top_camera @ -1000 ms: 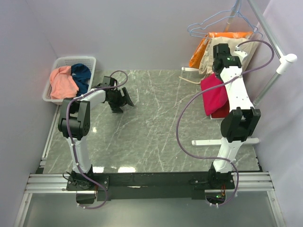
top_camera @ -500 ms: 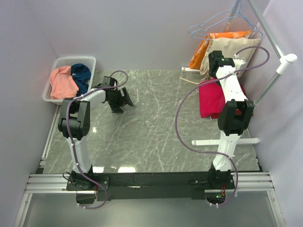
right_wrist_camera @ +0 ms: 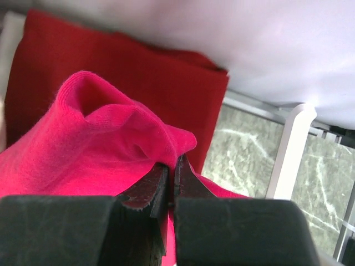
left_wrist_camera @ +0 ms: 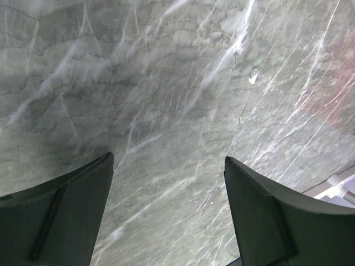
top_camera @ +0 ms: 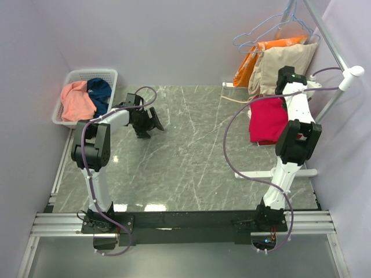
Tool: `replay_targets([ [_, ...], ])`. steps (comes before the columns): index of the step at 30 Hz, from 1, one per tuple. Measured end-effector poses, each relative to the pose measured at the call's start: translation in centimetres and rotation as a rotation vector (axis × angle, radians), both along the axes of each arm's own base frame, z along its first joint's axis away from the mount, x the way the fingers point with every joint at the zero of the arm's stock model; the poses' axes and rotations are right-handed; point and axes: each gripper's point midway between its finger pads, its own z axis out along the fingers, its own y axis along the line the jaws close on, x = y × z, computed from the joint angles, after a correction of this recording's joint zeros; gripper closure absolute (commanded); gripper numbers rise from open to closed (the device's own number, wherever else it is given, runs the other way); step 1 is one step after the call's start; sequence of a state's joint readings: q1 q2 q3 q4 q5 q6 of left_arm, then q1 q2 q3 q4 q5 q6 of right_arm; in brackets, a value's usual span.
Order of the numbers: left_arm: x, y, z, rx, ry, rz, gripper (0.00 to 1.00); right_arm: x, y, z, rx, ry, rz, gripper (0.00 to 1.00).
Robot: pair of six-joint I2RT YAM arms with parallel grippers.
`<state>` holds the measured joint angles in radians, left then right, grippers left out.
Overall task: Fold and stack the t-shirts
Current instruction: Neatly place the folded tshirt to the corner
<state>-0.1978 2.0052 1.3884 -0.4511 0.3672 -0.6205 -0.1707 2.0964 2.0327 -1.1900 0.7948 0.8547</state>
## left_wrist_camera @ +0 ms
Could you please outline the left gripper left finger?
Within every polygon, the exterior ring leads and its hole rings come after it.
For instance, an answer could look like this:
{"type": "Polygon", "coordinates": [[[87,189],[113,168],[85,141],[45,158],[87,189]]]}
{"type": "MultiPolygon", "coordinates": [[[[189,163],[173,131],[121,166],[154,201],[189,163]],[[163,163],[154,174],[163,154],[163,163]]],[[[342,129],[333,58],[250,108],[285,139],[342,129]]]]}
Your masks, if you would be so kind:
{"type": "Polygon", "coordinates": [[[114,156],[1,197],[1,265],[89,265],[114,156]]]}

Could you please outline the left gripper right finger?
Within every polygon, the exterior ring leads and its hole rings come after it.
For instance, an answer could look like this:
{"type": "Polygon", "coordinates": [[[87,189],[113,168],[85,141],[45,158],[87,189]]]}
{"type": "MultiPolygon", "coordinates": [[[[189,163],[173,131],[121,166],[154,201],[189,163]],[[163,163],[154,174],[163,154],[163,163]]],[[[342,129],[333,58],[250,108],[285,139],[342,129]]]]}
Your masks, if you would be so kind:
{"type": "Polygon", "coordinates": [[[233,265],[353,265],[354,209],[269,179],[233,157],[224,178],[240,257],[233,265]]]}

